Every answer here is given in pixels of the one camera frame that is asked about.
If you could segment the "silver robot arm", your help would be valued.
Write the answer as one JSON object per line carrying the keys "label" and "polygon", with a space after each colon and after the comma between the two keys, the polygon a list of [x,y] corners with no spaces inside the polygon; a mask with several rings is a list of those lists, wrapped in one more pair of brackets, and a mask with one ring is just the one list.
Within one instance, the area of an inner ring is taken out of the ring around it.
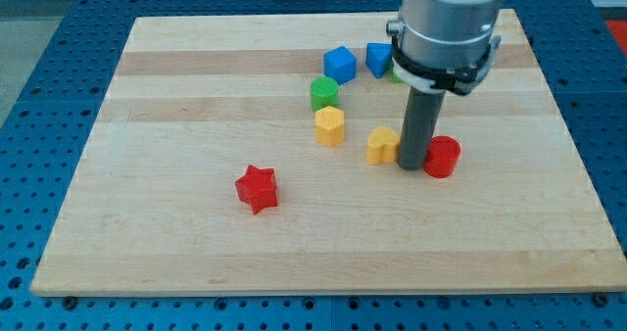
{"label": "silver robot arm", "polygon": [[503,0],[402,0],[386,24],[394,73],[413,89],[465,96],[487,76]]}

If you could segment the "green block behind arm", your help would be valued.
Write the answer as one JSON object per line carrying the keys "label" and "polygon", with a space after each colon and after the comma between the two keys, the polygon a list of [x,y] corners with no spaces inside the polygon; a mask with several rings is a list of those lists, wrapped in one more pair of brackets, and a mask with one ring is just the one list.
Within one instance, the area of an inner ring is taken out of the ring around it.
{"label": "green block behind arm", "polygon": [[391,74],[391,80],[393,83],[403,83],[403,80],[399,76],[397,76],[393,63],[391,63],[389,66],[389,72]]}

